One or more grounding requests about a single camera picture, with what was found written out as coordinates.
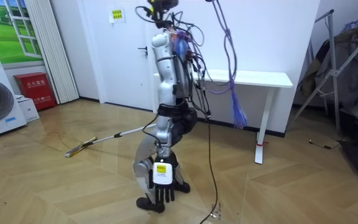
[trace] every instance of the clothes drying rack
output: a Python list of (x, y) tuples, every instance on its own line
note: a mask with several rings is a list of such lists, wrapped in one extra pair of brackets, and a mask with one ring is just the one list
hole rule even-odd
[[(352, 62), (354, 57), (358, 54), (358, 48), (356, 48), (355, 51), (351, 54), (351, 56), (345, 61), (345, 63), (341, 67), (339, 67), (339, 69), (337, 69), (336, 56), (335, 56), (333, 13), (334, 13), (334, 10), (332, 9), (329, 12), (327, 12), (326, 14), (322, 15), (321, 17), (319, 17), (314, 22), (314, 23), (316, 23), (316, 22), (319, 22), (322, 19), (325, 19), (326, 17), (328, 18), (329, 53), (331, 54), (331, 70), (326, 74), (326, 76), (323, 78), (323, 80), (320, 82), (320, 84), (314, 89), (314, 91), (309, 96), (309, 98), (305, 101), (305, 103), (302, 105), (302, 107), (298, 110), (296, 115), (288, 123), (287, 129), (294, 123), (294, 121), (299, 117), (299, 115), (306, 108), (306, 106), (308, 106), (310, 101), (314, 98), (314, 96), (317, 93), (319, 93), (320, 96), (323, 97), (324, 107), (325, 107), (326, 114), (327, 114), (328, 113), (328, 107), (327, 107), (327, 101), (326, 101), (325, 96), (328, 96), (330, 94), (334, 94), (335, 123), (336, 123), (337, 138), (339, 140), (340, 135), (341, 135), (341, 125), (339, 123), (339, 100), (338, 100), (338, 92), (337, 92), (337, 77), (343, 72), (343, 70)], [(344, 26), (344, 30), (351, 29), (352, 26), (358, 27), (358, 20), (346, 24)], [(311, 45), (311, 42), (309, 43), (309, 53), (311, 55), (311, 58), (314, 58), (313, 47)], [(320, 89), (321, 89), (321, 87), (323, 87), (323, 85), (326, 83), (326, 81), (330, 77), (333, 78), (334, 91), (330, 92), (330, 93), (323, 93)]]

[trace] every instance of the humanoid robot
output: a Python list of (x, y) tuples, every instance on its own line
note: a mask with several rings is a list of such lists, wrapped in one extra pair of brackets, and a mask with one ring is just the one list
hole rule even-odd
[(158, 88), (157, 124), (149, 133), (144, 131), (147, 135), (135, 155), (135, 176), (146, 194), (146, 197), (137, 199), (136, 205), (162, 213), (164, 202), (175, 200), (175, 190), (190, 192), (172, 147), (193, 129), (198, 118), (195, 109), (190, 108), (186, 100), (191, 91), (190, 85), (193, 85), (190, 83), (192, 78), (189, 78), (192, 76), (189, 69), (191, 56), (186, 48), (181, 55), (174, 50), (179, 44), (173, 42), (178, 34), (172, 29), (171, 21), (162, 19), (164, 13), (178, 4), (178, 0), (149, 0), (149, 3), (151, 9), (143, 8), (156, 26), (163, 29), (152, 39), (161, 84)]

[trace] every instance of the herringbone parquet floor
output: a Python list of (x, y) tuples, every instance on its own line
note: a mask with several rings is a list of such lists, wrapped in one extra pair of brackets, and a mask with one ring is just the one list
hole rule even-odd
[[(132, 160), (142, 133), (64, 152), (93, 136), (148, 123), (153, 114), (85, 100), (40, 112), (41, 119), (0, 136), (0, 224), (199, 223), (214, 202), (207, 126), (175, 146), (190, 194), (163, 214), (135, 206), (143, 195)], [(334, 128), (307, 114), (285, 139), (267, 136), (263, 165), (254, 163), (255, 133), (212, 127), (212, 160), (222, 220), (210, 223), (358, 224), (358, 176), (335, 145)]]

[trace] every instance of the white box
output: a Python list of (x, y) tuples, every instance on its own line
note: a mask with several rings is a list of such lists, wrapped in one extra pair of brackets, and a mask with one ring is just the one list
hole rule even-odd
[(24, 118), (27, 122), (34, 121), (40, 118), (37, 109), (35, 109), (35, 105), (32, 99), (21, 97), (18, 98), (17, 101), (19, 102), (20, 108), (22, 109)]

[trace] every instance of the fire extinguisher box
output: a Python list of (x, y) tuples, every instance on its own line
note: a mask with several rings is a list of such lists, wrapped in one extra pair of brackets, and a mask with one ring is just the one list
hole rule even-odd
[(46, 73), (37, 72), (14, 77), (22, 95), (32, 99), (37, 110), (56, 106)]

